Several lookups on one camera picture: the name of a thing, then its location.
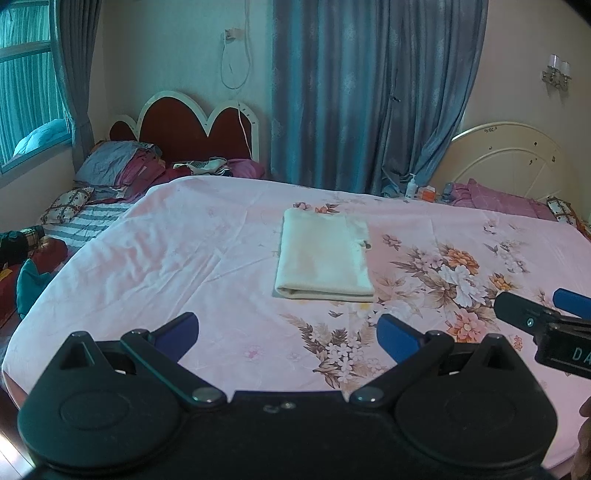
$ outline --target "bottle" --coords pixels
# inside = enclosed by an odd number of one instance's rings
[[[408,182],[407,191],[404,194],[404,196],[407,199],[413,199],[414,198],[414,194],[417,192],[417,182],[414,181],[415,174],[414,173],[411,173],[410,175],[412,176],[412,178]]]

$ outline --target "white bed frame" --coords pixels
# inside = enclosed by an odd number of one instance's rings
[[[430,184],[441,192],[448,181],[470,178],[513,195],[580,204],[579,182],[558,144],[525,124],[495,122],[454,137]]]
[[[187,105],[203,125],[203,129],[205,130],[205,134],[207,136],[209,136],[209,132],[211,132],[213,123],[215,122],[217,116],[226,108],[235,108],[236,110],[242,112],[246,116],[246,118],[248,118],[248,121],[251,123],[252,159],[257,163],[259,162],[259,120],[248,105],[245,105],[244,103],[239,102],[237,100],[227,100],[225,102],[220,103],[217,107],[214,108],[211,115],[207,116],[201,108],[201,106],[189,95],[185,95],[181,92],[175,92],[174,90],[163,90],[162,92],[156,93],[150,100],[148,100],[145,103],[145,105],[141,109],[141,112],[139,113],[137,122],[129,115],[118,115],[112,118],[111,122],[109,123],[109,130],[111,129],[112,125],[114,125],[118,121],[121,121],[129,126],[131,131],[134,133],[135,138],[139,138],[139,132],[142,128],[142,122],[144,121],[146,112],[154,102],[164,97],[176,98],[177,100]]]

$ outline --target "teal cloth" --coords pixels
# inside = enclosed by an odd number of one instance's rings
[[[53,273],[39,274],[37,266],[30,258],[22,266],[17,278],[17,312],[22,319],[29,313],[53,277]]]

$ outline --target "patterned pillow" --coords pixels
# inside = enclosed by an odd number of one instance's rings
[[[584,223],[579,219],[569,202],[556,197],[548,197],[546,202],[559,222],[571,224],[581,232],[587,240],[591,241],[591,233],[587,231]]]
[[[92,187],[85,187],[61,194],[42,215],[41,223],[45,225],[69,222],[82,210],[94,191]]]

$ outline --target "window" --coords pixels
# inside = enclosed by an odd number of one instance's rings
[[[0,12],[0,174],[71,138],[50,48],[49,2]]]

